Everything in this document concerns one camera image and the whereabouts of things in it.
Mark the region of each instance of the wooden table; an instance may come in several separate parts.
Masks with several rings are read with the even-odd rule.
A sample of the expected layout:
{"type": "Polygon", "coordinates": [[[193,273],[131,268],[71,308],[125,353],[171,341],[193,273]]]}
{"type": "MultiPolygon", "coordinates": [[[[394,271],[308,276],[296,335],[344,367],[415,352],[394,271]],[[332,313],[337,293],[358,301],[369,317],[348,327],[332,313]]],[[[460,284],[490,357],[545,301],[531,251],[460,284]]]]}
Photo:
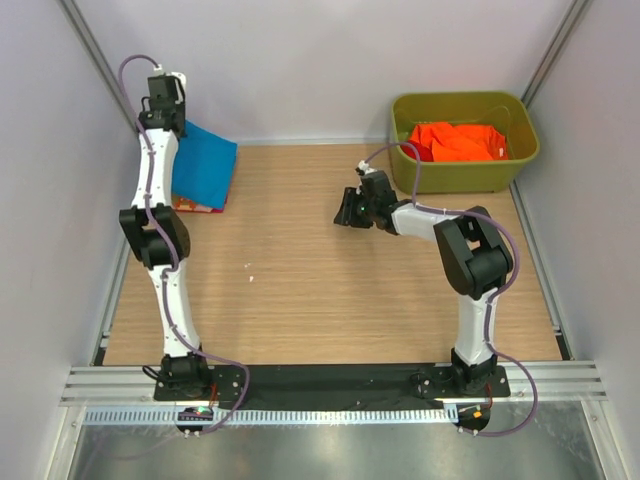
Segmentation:
{"type": "MultiPolygon", "coordinates": [[[[242,147],[222,214],[185,213],[188,290],[206,351],[253,364],[447,361],[457,297],[434,244],[332,223],[371,145],[242,147]]],[[[374,166],[386,168],[381,155],[374,166]]],[[[559,350],[508,191],[422,196],[447,208],[485,206],[522,249],[522,270],[498,304],[496,346],[522,360],[559,350]]],[[[108,365],[157,365],[162,328],[144,267],[129,261],[108,365]]]]}

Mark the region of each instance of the olive green container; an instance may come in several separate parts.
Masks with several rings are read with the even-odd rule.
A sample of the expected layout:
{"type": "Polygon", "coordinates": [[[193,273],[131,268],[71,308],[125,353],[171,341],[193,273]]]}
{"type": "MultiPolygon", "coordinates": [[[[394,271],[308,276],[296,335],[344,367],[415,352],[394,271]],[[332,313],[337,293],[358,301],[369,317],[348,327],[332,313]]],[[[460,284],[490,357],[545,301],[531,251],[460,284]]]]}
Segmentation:
{"type": "MultiPolygon", "coordinates": [[[[508,160],[422,162],[418,193],[497,192],[538,154],[539,142],[524,104],[505,92],[412,93],[398,97],[391,110],[391,142],[409,139],[419,123],[492,125],[507,140],[508,160]]],[[[413,191],[416,161],[400,147],[389,150],[393,179],[413,191]]]]}

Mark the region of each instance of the gray wall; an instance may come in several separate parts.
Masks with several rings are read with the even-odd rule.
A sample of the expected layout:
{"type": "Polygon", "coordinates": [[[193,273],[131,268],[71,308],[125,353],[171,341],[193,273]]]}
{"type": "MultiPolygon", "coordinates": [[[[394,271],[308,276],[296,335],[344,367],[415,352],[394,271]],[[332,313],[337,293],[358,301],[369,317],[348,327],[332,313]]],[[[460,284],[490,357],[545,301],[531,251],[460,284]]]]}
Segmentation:
{"type": "Polygon", "coordinates": [[[0,71],[0,465],[30,480],[89,358],[139,157],[56,2],[0,2],[0,71]]]}
{"type": "Polygon", "coordinates": [[[640,2],[594,1],[532,105],[519,178],[564,325],[596,360],[640,463],[640,2]]]}
{"type": "Polygon", "coordinates": [[[385,138],[392,99],[415,90],[520,95],[571,2],[77,3],[112,67],[147,53],[186,73],[191,120],[272,143],[385,138]]]}

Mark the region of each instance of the red cloth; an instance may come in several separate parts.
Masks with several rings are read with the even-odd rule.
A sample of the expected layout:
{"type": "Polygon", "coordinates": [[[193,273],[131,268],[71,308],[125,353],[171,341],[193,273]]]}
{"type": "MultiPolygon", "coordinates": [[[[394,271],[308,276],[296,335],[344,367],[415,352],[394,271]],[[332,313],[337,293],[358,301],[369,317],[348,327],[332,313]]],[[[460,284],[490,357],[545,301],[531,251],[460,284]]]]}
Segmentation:
{"type": "MultiPolygon", "coordinates": [[[[507,142],[491,125],[456,125],[446,122],[416,125],[408,140],[423,162],[486,162],[506,160],[507,142]]],[[[413,149],[402,146],[416,159],[413,149]]]]}

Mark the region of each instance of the blue towel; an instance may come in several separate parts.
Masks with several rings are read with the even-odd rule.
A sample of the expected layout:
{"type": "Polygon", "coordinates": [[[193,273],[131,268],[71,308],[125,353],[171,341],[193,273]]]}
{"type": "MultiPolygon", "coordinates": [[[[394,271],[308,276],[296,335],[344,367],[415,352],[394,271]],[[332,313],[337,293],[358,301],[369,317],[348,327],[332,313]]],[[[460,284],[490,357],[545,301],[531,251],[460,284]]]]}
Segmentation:
{"type": "Polygon", "coordinates": [[[173,162],[171,191],[209,208],[223,209],[238,145],[187,122],[173,162]]]}

